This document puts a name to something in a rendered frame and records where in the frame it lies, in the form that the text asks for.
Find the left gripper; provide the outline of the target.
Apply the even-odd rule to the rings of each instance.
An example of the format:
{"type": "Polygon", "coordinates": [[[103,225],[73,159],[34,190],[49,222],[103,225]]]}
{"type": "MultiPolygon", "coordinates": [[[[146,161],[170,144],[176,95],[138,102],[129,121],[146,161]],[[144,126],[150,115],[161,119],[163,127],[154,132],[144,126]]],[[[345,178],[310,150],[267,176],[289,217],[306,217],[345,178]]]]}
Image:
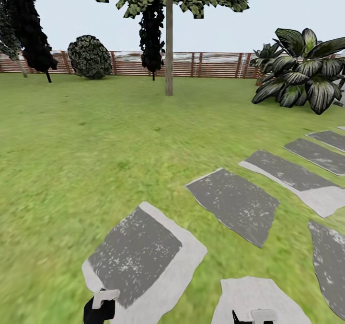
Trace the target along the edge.
{"type": "Polygon", "coordinates": [[[103,324],[105,320],[111,320],[115,316],[115,300],[106,300],[100,309],[92,308],[93,301],[87,302],[84,307],[84,323],[89,319],[98,321],[103,324]]]}

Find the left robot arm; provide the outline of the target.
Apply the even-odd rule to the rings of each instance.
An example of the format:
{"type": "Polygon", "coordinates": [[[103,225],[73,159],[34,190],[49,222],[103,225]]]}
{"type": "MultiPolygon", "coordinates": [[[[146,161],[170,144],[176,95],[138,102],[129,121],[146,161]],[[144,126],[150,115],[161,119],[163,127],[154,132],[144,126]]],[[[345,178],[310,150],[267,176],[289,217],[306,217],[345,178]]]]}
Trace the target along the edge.
{"type": "Polygon", "coordinates": [[[87,302],[84,307],[84,324],[103,324],[115,316],[115,300],[120,291],[101,290],[94,294],[93,301],[87,302]]]}

